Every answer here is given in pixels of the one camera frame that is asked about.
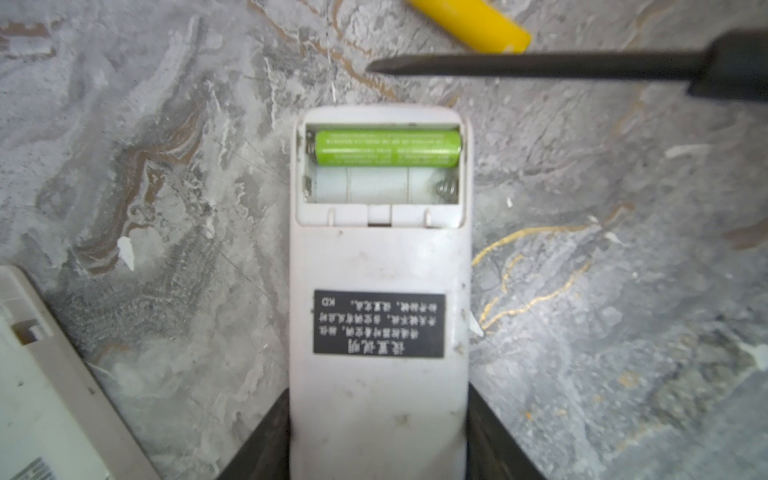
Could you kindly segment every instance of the gray marble countertop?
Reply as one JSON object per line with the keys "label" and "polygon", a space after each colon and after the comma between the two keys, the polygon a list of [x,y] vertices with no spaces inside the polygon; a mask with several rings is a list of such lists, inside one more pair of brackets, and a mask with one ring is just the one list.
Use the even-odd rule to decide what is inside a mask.
{"label": "gray marble countertop", "polygon": [[[765,0],[493,5],[530,51],[768,25]],[[513,240],[474,269],[494,323],[472,381],[534,463],[765,478],[768,108],[362,73],[434,51],[463,50],[400,0],[5,1],[0,263],[33,279],[162,476],[213,478],[287,385],[292,123],[448,105],[477,132],[474,251]]]}

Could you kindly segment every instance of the green battery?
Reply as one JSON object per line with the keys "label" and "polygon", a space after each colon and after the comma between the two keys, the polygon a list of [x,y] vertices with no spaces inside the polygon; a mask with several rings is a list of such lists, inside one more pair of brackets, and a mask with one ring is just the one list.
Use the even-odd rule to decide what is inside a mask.
{"label": "green battery", "polygon": [[462,152],[458,130],[323,130],[309,153],[326,167],[455,167]]}

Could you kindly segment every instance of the label with chinese text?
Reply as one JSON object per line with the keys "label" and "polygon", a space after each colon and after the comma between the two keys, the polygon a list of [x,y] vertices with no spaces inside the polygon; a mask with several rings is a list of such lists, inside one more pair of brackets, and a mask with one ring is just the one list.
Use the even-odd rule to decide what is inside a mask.
{"label": "label with chinese text", "polygon": [[315,290],[314,353],[442,358],[445,295]]}

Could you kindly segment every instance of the yellow handle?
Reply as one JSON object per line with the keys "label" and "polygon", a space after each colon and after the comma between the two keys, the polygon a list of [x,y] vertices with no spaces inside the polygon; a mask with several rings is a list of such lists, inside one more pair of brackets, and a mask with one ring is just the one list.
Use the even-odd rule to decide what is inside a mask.
{"label": "yellow handle", "polygon": [[480,53],[520,53],[531,43],[531,34],[482,0],[409,1]]}

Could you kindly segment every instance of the white plastic casing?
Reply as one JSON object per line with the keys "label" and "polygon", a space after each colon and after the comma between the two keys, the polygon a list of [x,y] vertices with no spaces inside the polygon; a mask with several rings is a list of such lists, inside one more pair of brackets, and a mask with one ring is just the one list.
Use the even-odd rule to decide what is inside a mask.
{"label": "white plastic casing", "polygon": [[[455,204],[316,203],[316,126],[456,127]],[[290,209],[290,471],[293,480],[465,477],[472,128],[405,104],[317,108],[296,123]],[[369,226],[385,223],[388,226]],[[313,353],[316,290],[445,295],[442,358]]]}
{"label": "white plastic casing", "polygon": [[0,266],[0,478],[160,478],[13,266]]}

